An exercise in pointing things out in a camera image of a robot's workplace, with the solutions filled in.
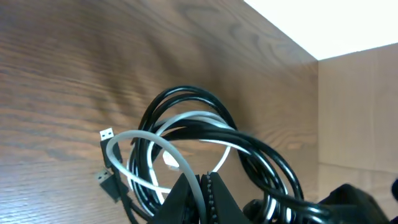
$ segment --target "wooden table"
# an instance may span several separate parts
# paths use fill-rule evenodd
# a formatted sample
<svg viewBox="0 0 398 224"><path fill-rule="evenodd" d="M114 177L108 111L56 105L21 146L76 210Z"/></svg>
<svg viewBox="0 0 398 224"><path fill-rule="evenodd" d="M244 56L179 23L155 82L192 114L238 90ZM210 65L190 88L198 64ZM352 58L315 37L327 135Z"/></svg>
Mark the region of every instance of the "wooden table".
<svg viewBox="0 0 398 224"><path fill-rule="evenodd" d="M213 92L316 200L317 74L313 57L241 0L0 1L0 223L127 223L93 177L103 167L98 132L137 128L176 85ZM176 145L198 174L224 151ZM173 186L179 173L155 166ZM262 197L236 152L220 175L240 207Z"/></svg>

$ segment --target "white tag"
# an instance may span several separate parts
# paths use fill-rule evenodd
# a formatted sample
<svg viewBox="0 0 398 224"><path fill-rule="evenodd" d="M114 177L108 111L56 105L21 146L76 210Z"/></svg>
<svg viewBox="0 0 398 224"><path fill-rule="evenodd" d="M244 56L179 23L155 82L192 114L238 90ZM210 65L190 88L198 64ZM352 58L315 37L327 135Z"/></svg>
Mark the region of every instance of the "white tag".
<svg viewBox="0 0 398 224"><path fill-rule="evenodd" d="M167 151L163 152L163 160L164 163L166 163L166 165L170 166L171 168L178 169L180 167L178 162Z"/></svg>

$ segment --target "beige wall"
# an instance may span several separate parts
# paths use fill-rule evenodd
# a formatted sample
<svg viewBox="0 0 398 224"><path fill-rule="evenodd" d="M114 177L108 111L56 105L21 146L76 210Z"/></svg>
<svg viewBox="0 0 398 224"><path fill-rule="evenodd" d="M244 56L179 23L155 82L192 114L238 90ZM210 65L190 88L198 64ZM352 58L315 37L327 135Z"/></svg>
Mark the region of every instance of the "beige wall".
<svg viewBox="0 0 398 224"><path fill-rule="evenodd" d="M398 215L398 44L321 60L318 91L320 197L351 182Z"/></svg>

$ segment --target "white surface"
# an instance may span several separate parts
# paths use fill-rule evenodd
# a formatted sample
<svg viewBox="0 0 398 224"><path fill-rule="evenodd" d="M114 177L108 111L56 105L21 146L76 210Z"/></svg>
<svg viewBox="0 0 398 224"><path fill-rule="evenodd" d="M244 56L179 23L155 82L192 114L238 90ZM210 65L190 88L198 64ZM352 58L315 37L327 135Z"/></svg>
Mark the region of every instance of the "white surface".
<svg viewBox="0 0 398 224"><path fill-rule="evenodd" d="M398 42L398 1L245 0L316 59Z"/></svg>

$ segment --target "cable bundle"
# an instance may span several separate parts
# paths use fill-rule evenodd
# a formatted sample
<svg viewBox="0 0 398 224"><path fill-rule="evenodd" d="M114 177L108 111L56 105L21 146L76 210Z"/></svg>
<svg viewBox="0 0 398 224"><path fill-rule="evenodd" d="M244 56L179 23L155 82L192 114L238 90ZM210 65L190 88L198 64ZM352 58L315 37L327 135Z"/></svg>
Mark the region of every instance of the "cable bundle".
<svg viewBox="0 0 398 224"><path fill-rule="evenodd" d="M167 109L183 101L202 102L217 114L209 111L189 111L158 121ZM123 167L113 155L112 148L118 141L131 138L131 155L127 167ZM325 223L330 218L331 212L326 207L304 201L297 176L278 152L260 140L237 131L230 113L221 102L211 93L193 86L178 86L163 91L148 106L138 130L118 134L107 145L109 159L127 176L131 189L145 210L131 205L142 218L150 219L164 201L162 193L170 192L170 189L158 186L152 166L161 149L165 149L186 175L197 203L201 223L205 223L205 205L195 175L178 150L169 143L178 140L201 140L225 145L226 150L213 172L222 166L231 147L238 150L247 175L264 191L263 204L258 214L259 222L267 223L278 219L281 223L303 223L305 220ZM293 189L293 197L288 195L285 183L269 159L272 159L287 177Z"/></svg>

